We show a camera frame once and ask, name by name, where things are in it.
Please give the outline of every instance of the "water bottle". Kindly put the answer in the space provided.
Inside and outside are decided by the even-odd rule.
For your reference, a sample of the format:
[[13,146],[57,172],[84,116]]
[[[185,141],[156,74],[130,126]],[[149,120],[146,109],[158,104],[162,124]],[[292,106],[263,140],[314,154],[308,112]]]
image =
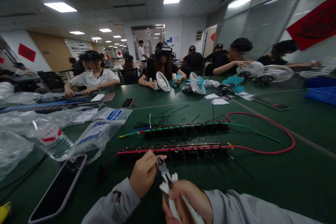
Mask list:
[[36,118],[27,122],[26,130],[26,137],[52,159],[61,162],[68,158],[72,142],[55,123]]

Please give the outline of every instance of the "hand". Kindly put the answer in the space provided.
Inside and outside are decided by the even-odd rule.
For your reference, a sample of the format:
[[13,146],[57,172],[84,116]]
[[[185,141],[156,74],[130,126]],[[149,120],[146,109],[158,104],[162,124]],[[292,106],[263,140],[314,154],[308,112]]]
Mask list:
[[212,224],[213,212],[207,195],[187,180],[178,180],[169,192],[169,198],[175,200],[184,195],[206,224]]
[[152,151],[148,151],[135,163],[129,182],[140,199],[148,192],[154,182],[158,172],[156,165],[158,157],[167,158],[166,155],[155,156]]
[[64,92],[64,95],[66,98],[73,98],[75,96],[75,93],[76,92],[74,90],[69,89]]

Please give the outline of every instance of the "sign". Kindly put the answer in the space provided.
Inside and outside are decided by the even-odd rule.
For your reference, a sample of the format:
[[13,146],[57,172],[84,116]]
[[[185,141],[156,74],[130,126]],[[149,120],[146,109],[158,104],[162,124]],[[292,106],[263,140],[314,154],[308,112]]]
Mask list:
[[21,43],[19,45],[19,54],[31,62],[35,61],[36,52]]
[[78,60],[78,55],[84,51],[92,50],[92,45],[90,42],[73,40],[70,38],[64,38],[64,41],[72,55],[72,57]]
[[303,51],[336,34],[336,0],[327,0],[287,28]]

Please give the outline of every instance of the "yellow object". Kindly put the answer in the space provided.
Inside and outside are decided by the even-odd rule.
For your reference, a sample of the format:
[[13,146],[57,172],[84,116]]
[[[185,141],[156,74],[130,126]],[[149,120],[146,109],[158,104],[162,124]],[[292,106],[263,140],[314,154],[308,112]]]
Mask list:
[[0,224],[2,224],[7,218],[9,212],[11,211],[10,202],[0,207]]

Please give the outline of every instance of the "black smartphone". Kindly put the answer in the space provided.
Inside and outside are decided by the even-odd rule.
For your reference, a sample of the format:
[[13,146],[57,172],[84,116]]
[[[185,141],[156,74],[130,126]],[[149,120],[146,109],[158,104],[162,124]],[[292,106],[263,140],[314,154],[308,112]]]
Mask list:
[[85,165],[86,159],[87,155],[81,155],[70,158],[64,163],[30,216],[29,224],[46,221],[62,212]]
[[134,98],[128,98],[124,101],[123,105],[121,106],[121,108],[124,108],[124,109],[128,109],[132,106],[133,104],[133,101],[134,101]]
[[279,110],[279,111],[289,110],[289,107],[287,107],[286,105],[283,105],[281,103],[271,102],[270,100],[268,100],[264,97],[261,97],[261,96],[252,96],[252,97],[250,97],[250,99],[254,100],[256,102],[262,103],[266,106],[272,107],[272,108],[274,108],[276,110]]

